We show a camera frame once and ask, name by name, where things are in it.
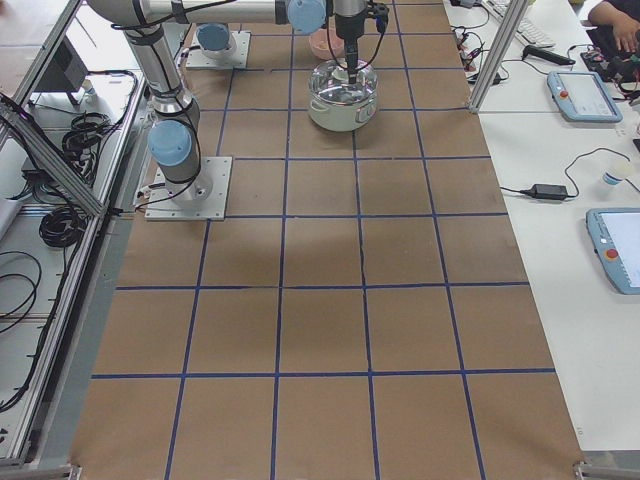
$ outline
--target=glass lid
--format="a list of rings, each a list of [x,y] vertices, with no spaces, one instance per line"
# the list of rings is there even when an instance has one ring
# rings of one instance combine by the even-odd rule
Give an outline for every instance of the glass lid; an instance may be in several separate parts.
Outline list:
[[[360,68],[365,62],[358,62]],[[311,74],[309,91],[325,102],[353,105],[369,98],[378,86],[378,76],[371,65],[358,72],[356,83],[349,85],[347,71],[335,60],[321,63]]]

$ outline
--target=white keyboard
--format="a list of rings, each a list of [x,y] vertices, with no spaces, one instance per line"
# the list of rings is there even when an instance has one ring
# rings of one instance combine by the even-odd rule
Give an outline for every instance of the white keyboard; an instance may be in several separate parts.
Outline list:
[[[482,4],[491,15],[502,19],[509,7],[510,0],[483,0]],[[540,48],[551,48],[556,42],[546,33],[540,30],[528,18],[523,18],[516,30],[515,37],[524,45],[534,45]]]

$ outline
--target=metal mounting plate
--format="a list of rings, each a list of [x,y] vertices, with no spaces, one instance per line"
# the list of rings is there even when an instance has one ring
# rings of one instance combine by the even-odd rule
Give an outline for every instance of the metal mounting plate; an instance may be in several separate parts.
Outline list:
[[[202,157],[201,175],[207,175],[213,181],[211,194],[194,209],[185,209],[173,200],[165,200],[149,205],[145,213],[147,220],[224,220],[231,178],[232,157]],[[154,183],[163,183],[164,175],[158,169]],[[150,202],[166,199],[167,190],[151,192]]]
[[[231,32],[236,41],[236,51],[229,56],[220,58],[209,58],[202,53],[202,50],[191,50],[187,58],[187,68],[192,70],[233,70],[234,68],[247,68],[247,58],[249,57],[249,42],[251,32]],[[200,46],[198,39],[194,36],[191,46]]]

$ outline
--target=red emergency stop button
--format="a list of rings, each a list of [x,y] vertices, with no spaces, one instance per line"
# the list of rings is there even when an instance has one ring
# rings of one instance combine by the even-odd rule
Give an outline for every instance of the red emergency stop button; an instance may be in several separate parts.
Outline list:
[[[618,258],[619,254],[615,248],[610,248],[606,252],[604,252],[604,256],[607,260],[615,260]]]

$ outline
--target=pot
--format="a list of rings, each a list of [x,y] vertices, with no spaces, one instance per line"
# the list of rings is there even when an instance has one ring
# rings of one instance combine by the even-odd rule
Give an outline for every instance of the pot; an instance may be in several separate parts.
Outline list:
[[[311,74],[308,112],[322,128],[348,132],[365,125],[376,113],[378,76],[362,60],[359,66],[362,70],[352,85],[346,70],[335,60],[321,63]]]

